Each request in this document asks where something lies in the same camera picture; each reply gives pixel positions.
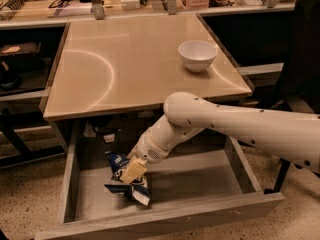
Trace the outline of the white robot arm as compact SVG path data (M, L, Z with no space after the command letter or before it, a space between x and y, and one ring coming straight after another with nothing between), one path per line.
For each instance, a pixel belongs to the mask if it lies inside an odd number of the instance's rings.
M320 117L317 114L284 112L218 105L188 92L171 94L164 115L143 133L129 153L129 164L120 179L130 183L158 163L171 150L204 129L271 152L298 166L320 173Z

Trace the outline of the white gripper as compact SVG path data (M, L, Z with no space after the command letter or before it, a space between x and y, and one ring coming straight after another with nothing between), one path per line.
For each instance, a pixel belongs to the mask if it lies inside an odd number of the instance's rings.
M156 164L168 155L169 151L158 147L148 133L142 134L134 148L127 155L130 161L122 170L120 180L125 183L133 182L147 171L146 161Z

